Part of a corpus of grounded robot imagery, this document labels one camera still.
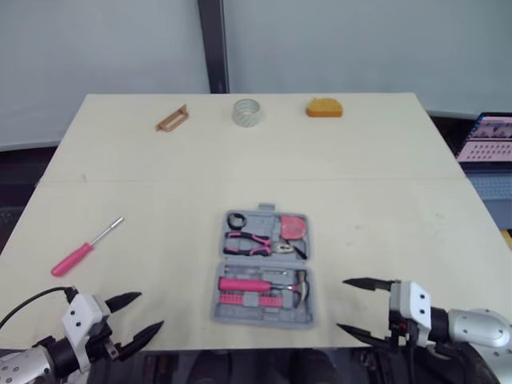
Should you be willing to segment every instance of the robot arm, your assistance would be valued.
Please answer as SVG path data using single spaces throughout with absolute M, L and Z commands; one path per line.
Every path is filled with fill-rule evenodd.
M 400 337 L 409 347 L 468 342 L 500 382 L 512 382 L 512 325 L 491 310 L 449 310 L 430 306 L 430 295 L 416 282 L 352 278 L 344 283 L 364 290 L 390 292 L 391 336 L 374 338 L 367 330 L 338 324 L 359 341 L 384 350 L 397 351 Z
M 34 347 L 9 355 L 0 361 L 0 383 L 19 384 L 41 378 L 53 383 L 102 358 L 123 361 L 138 352 L 156 335 L 163 322 L 148 326 L 126 346 L 113 344 L 108 317 L 141 294 L 129 292 L 103 301 L 98 296 L 78 294 L 62 317 L 65 337 L 56 341 L 49 336 Z

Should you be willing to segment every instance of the pink tape measure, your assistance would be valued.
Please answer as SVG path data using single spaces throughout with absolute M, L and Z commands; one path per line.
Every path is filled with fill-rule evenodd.
M 285 240 L 300 240 L 306 235 L 306 222 L 297 216 L 281 216 L 281 237 Z

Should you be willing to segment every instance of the pink screwdriver handle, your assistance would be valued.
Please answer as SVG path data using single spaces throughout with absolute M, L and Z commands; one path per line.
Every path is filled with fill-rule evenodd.
M 83 246 L 71 252 L 64 260 L 62 260 L 59 264 L 54 266 L 54 268 L 51 270 L 51 274 L 57 277 L 65 275 L 68 272 L 68 270 L 73 268 L 93 249 L 94 247 L 88 242 L 86 242 Z
M 271 284 L 261 280 L 220 278 L 218 280 L 218 288 L 220 290 L 248 290 L 250 292 L 267 292 L 270 290 Z

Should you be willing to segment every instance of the orange sponge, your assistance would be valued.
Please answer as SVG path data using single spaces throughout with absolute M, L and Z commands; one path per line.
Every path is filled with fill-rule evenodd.
M 339 118 L 343 107 L 335 98 L 314 98 L 308 103 L 306 113 L 311 118 Z

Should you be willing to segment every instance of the pink pliers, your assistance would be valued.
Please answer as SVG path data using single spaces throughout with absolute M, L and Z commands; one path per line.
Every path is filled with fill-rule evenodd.
M 226 232 L 226 238 L 245 238 L 247 240 L 257 242 L 263 246 L 253 248 L 251 250 L 239 250 L 237 248 L 230 248 L 226 246 L 224 247 L 225 254 L 242 254 L 244 256 L 270 256 L 272 253 L 287 254 L 289 252 L 294 252 L 295 250 L 293 246 L 286 244 L 285 242 L 272 242 L 268 236 L 250 234 L 249 232 L 233 230 L 231 232 Z

